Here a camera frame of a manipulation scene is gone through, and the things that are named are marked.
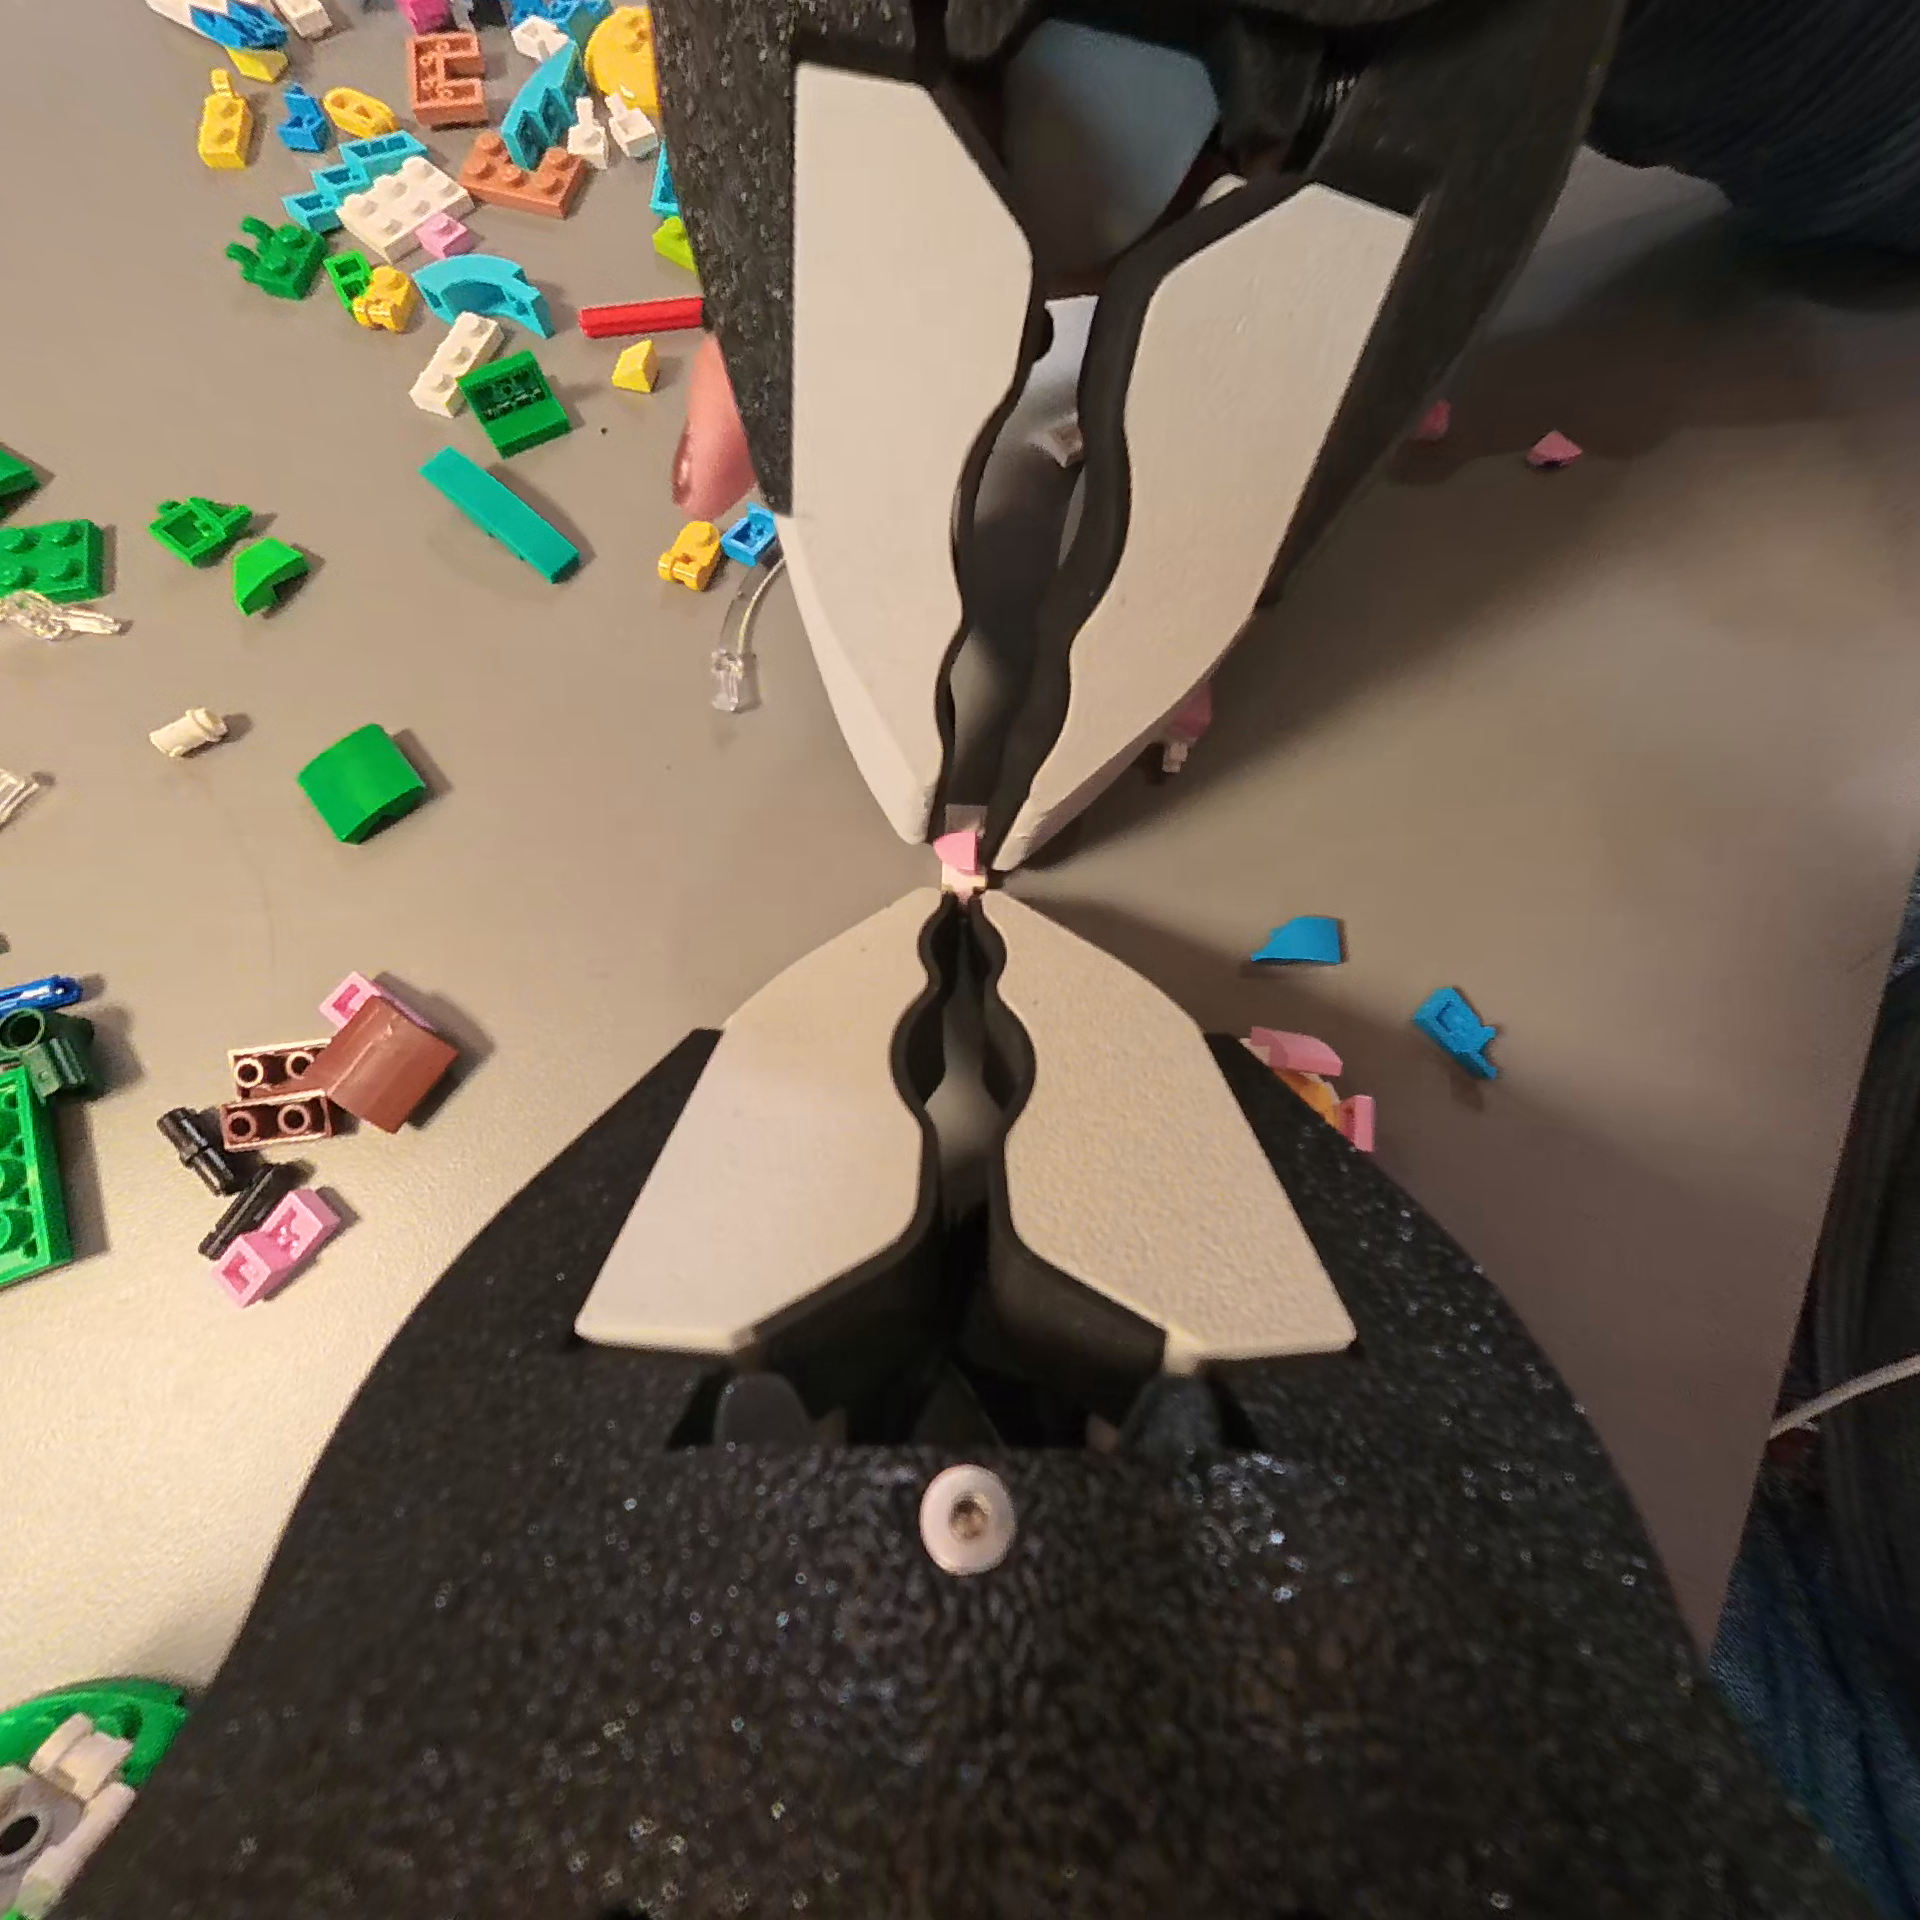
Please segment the green printed lego tile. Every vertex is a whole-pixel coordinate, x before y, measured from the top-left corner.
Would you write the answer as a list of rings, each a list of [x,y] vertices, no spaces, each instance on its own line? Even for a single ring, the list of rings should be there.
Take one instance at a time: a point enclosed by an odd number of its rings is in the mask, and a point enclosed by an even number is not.
[[[453,391],[466,396],[502,459],[518,459],[577,434],[533,350],[477,364],[472,375],[453,379]]]

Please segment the person's right forearm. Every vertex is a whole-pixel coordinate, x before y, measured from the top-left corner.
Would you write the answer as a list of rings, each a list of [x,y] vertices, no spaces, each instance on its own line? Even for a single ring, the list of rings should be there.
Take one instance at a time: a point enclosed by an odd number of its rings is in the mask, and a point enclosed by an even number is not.
[[[1920,256],[1920,8],[1631,0],[1586,142],[1783,239]]]

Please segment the black lego pin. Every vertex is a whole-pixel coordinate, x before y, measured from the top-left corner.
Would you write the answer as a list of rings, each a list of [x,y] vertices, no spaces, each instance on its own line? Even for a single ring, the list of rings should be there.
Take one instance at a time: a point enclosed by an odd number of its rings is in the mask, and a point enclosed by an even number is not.
[[[214,1196],[244,1196],[249,1170],[229,1153],[222,1125],[203,1110],[161,1110],[158,1130]]]

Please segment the dark green lego connector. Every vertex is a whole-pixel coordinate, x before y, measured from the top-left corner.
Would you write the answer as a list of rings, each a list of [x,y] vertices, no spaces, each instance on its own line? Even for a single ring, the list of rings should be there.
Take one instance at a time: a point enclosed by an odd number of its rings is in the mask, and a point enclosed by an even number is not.
[[[38,1106],[98,1101],[91,1025],[76,1010],[16,1009],[0,1015],[0,1072],[16,1072]]]

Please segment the person's right hand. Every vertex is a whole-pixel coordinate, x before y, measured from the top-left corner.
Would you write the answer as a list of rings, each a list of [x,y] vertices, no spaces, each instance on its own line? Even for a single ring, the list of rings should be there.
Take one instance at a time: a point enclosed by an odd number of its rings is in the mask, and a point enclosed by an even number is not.
[[[671,453],[671,499],[682,518],[718,518],[754,495],[754,449],[722,368],[722,343],[708,334],[691,364],[691,408]]]

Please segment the green curved lego brick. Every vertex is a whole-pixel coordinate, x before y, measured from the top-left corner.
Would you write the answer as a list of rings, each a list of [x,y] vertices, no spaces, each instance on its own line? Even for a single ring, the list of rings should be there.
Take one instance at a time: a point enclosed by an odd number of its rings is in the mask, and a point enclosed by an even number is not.
[[[428,775],[384,722],[358,722],[301,768],[301,791],[339,848],[360,848],[428,803]]]

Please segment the pink lego brick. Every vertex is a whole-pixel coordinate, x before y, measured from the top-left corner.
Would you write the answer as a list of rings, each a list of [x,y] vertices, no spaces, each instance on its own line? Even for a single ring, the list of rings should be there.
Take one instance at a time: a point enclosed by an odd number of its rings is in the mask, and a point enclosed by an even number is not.
[[[235,1311],[249,1311],[293,1281],[329,1236],[339,1236],[339,1210],[301,1186],[259,1222],[229,1236],[229,1248],[214,1260],[214,1281]]]

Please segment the blue lego bracket piece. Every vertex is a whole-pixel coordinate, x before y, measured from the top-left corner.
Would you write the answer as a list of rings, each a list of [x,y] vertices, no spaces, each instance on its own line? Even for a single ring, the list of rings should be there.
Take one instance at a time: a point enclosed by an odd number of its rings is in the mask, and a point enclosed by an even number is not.
[[[1476,1015],[1476,1009],[1463,990],[1433,990],[1410,1015],[1433,1048],[1447,1055],[1476,1081],[1501,1081],[1493,1040],[1501,1027]]]

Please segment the white lego assembly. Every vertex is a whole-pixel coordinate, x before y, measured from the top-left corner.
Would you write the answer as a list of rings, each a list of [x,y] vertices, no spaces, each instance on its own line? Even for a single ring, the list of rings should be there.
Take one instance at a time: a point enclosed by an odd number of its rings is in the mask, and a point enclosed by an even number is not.
[[[0,1912],[38,1920],[123,1831],[138,1789],[134,1740],[72,1716],[24,1766],[0,1771]]]

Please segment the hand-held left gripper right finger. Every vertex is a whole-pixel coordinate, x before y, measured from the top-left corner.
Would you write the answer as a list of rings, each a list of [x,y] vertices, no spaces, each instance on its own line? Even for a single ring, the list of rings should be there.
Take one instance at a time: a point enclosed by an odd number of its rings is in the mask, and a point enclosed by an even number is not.
[[[1079,1379],[1332,1358],[1355,1340],[1197,1015],[1038,909],[979,905],[992,1159],[992,1311]]]

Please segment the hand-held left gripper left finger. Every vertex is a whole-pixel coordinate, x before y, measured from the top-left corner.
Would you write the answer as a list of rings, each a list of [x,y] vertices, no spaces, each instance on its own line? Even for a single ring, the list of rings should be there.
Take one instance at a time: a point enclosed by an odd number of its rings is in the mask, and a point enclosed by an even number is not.
[[[895,1034],[932,990],[919,883],[802,953],[713,1040],[577,1314],[587,1348],[746,1358],[900,1248],[925,1113]]]

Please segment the person's leg in jeans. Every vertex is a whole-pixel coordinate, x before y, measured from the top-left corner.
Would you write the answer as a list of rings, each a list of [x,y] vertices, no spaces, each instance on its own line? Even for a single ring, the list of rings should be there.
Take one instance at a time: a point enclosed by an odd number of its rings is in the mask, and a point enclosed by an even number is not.
[[[1714,1677],[1878,1912],[1920,1912],[1920,891],[1904,905]]]

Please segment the green round lego piece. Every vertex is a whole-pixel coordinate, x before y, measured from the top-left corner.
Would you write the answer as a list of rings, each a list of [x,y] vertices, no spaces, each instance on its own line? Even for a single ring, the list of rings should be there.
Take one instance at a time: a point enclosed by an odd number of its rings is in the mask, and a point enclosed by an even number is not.
[[[44,1750],[44,1739],[76,1716],[89,1716],[91,1728],[127,1740],[123,1783],[145,1789],[169,1762],[169,1750],[178,1740],[178,1728],[189,1726],[189,1695],[161,1677],[89,1677],[72,1690],[38,1690],[0,1716],[0,1766],[24,1771]]]

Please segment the pile of colourful lego pieces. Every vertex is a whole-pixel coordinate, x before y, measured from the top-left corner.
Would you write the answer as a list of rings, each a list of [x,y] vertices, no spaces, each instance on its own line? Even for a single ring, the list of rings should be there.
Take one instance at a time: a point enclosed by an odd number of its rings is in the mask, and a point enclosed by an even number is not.
[[[281,223],[249,223],[229,266],[259,269],[265,256],[324,266],[329,237],[351,237],[324,269],[360,328],[393,328],[374,276],[422,256],[422,299],[441,322],[472,308],[553,334],[533,293],[508,293],[508,269],[477,276],[466,220],[477,206],[572,220],[610,152],[654,161],[654,256],[676,269],[696,266],[654,131],[654,16],[642,8],[508,8],[510,44],[533,66],[508,111],[490,105],[477,8],[395,8],[410,23],[403,111],[360,88],[316,95],[293,75],[285,44],[329,39],[329,8],[152,13],[222,54],[196,119],[203,167],[252,167],[259,129],[235,80],[273,88],[274,142],[311,161],[304,191],[281,193]]]

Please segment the large green lego plate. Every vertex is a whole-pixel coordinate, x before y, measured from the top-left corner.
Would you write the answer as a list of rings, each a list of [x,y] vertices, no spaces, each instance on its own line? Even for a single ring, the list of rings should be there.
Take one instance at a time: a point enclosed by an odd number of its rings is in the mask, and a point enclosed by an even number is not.
[[[24,1064],[0,1072],[0,1288],[76,1260],[60,1120]]]

